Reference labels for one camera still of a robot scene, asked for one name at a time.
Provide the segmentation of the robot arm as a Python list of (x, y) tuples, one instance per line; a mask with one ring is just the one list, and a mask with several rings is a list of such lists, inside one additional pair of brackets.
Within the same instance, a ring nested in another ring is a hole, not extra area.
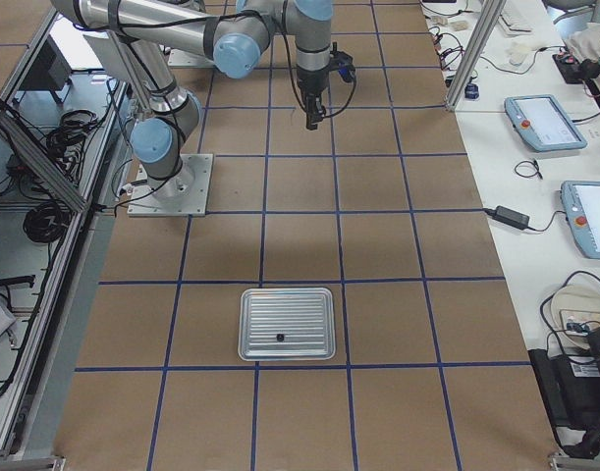
[[(300, 114), (316, 130), (328, 113), (321, 95), (334, 64), (329, 1), (240, 1), (228, 16), (205, 11), (200, 1), (56, 1), (54, 8), (92, 36), (108, 35), (93, 47), (109, 71), (131, 67), (141, 82), (151, 112), (178, 126), (187, 141), (205, 125), (200, 137), (218, 146), (233, 145), (211, 174), (210, 206), (215, 211), (250, 211), (267, 194), (278, 210), (308, 210), (315, 201), (333, 197), (334, 166), (316, 157), (277, 157), (265, 167), (264, 127), (280, 131)], [(228, 122), (236, 95), (221, 98), (232, 81), (254, 72), (274, 38), (293, 39), (291, 87), (296, 111), (242, 113), (244, 125)]]

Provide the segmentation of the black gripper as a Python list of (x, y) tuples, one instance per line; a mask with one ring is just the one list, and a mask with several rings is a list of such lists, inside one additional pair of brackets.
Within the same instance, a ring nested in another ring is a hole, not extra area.
[(328, 85), (328, 68), (313, 71), (298, 67), (297, 80), (301, 104), (306, 115), (305, 126), (309, 131), (314, 131), (325, 116), (322, 93)]

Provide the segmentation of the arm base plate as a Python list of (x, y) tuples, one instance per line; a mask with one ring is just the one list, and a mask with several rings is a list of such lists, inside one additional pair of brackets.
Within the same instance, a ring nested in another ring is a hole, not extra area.
[(167, 182), (150, 179), (138, 165), (133, 202), (128, 204), (131, 217), (203, 217), (212, 175), (213, 154), (182, 154), (181, 171)]

